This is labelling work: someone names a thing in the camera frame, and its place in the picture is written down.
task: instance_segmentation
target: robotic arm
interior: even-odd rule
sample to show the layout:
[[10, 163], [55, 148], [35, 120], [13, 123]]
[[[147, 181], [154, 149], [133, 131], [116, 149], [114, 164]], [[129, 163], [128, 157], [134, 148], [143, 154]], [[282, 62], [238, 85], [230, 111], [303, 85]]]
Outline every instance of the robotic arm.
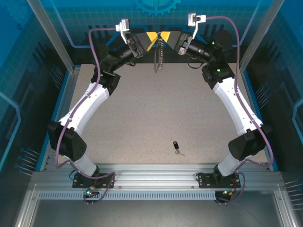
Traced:
[[[189, 15], [189, 25], [196, 26], [196, 30], [197, 24], [200, 22], [205, 22], [203, 16]], [[178, 54], [186, 54], [206, 63], [202, 68], [203, 78], [223, 101], [235, 124], [238, 137], [229, 142], [229, 154], [224, 161], [215, 166], [213, 172], [214, 181], [220, 187], [224, 182], [230, 182], [229, 176], [234, 175], [234, 171], [244, 159], [256, 155], [265, 147], [262, 136], [248, 118], [235, 95], [235, 75], [224, 58], [223, 52], [232, 48], [232, 35], [227, 31], [220, 30], [208, 44], [194, 40], [194, 37], [190, 34], [179, 31], [162, 32], [161, 37]], [[245, 101], [239, 88], [238, 93], [254, 121], [265, 134], [270, 133], [270, 127], [263, 126], [262, 121], [253, 113]]]
[[[125, 35], [122, 33], [122, 28], [123, 24], [120, 23], [117, 30], [121, 31], [126, 45], [116, 52], [111, 50], [108, 51], [104, 59], [99, 56], [99, 59], [103, 59], [100, 63], [102, 77], [93, 93], [90, 94], [90, 96], [79, 106], [72, 119], [70, 119], [70, 115], [75, 107], [73, 107], [63, 118], [61, 118], [59, 122], [50, 122], [48, 125], [50, 144], [52, 149], [56, 150], [59, 136], [63, 130], [63, 127], [68, 120], [71, 120], [63, 135], [59, 154], [67, 157], [79, 171], [88, 176], [99, 176], [99, 169], [90, 160], [85, 152], [87, 146], [80, 137], [86, 123], [97, 108], [110, 97], [117, 87], [120, 76], [115, 74], [114, 71], [125, 64], [130, 64], [133, 66], [134, 64], [132, 61], [145, 55], [157, 40], [156, 32], [137, 34], [126, 40]], [[81, 102], [85, 96], [88, 96], [88, 93], [95, 86], [97, 78], [98, 72], [95, 68], [95, 73], [91, 79], [91, 83], [79, 102]]]

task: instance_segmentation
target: black mounting plate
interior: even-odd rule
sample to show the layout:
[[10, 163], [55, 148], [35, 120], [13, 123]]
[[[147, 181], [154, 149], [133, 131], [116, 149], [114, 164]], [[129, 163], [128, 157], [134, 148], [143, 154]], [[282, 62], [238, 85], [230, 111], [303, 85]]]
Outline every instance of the black mounting plate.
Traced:
[[232, 183], [232, 179], [236, 181], [236, 188], [241, 188], [239, 176], [236, 174], [224, 177], [220, 184], [216, 183], [213, 174], [196, 174], [196, 180], [199, 183], [199, 188], [234, 188], [235, 185]]
[[[90, 186], [95, 186], [96, 188], [107, 188], [111, 179], [112, 179], [112, 175], [105, 177], [105, 178], [98, 179], [98, 180], [93, 180], [93, 179], [86, 178], [79, 173], [76, 173], [74, 176], [72, 187], [87, 189]], [[109, 188], [114, 187], [114, 182], [115, 182], [115, 179], [113, 179], [113, 182], [111, 183]]]

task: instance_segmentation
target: silver bracket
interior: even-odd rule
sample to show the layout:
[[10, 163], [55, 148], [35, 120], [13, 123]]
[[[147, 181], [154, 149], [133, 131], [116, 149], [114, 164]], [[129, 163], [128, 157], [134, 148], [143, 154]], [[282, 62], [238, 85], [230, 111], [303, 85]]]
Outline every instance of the silver bracket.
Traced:
[[195, 38], [198, 32], [198, 25], [199, 23], [206, 22], [206, 15], [196, 15], [196, 13], [189, 13], [188, 14], [188, 26], [195, 26], [195, 30], [193, 33], [193, 39]]
[[125, 44], [127, 44], [126, 33], [130, 33], [128, 19], [122, 19], [121, 22], [116, 25], [116, 31], [120, 32]]

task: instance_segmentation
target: gear logo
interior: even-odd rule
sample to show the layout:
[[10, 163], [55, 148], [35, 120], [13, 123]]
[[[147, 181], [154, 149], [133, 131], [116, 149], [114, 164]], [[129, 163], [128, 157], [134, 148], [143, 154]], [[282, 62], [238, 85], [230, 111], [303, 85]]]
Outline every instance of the gear logo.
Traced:
[[10, 15], [18, 23], [24, 20], [28, 14], [27, 3], [25, 0], [1, 0], [0, 6], [6, 6]]
[[135, 0], [134, 3], [142, 13], [157, 17], [159, 14], [164, 16], [165, 13], [170, 13], [171, 9], [176, 9], [176, 5], [181, 3], [181, 0]]

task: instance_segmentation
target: beige work surface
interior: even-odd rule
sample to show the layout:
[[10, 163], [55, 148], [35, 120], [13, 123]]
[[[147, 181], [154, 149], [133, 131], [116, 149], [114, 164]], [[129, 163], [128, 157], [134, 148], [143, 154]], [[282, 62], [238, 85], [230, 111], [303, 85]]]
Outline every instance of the beige work surface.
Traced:
[[[93, 70], [93, 65], [81, 65], [71, 107], [87, 89]], [[121, 76], [118, 87], [81, 136], [94, 163], [219, 163], [225, 158], [236, 129], [201, 70], [164, 64], [155, 74], [153, 64], [137, 64], [116, 73]], [[247, 99], [241, 76], [239, 87]], [[185, 156], [175, 154], [173, 141]], [[253, 160], [266, 162], [264, 151]]]

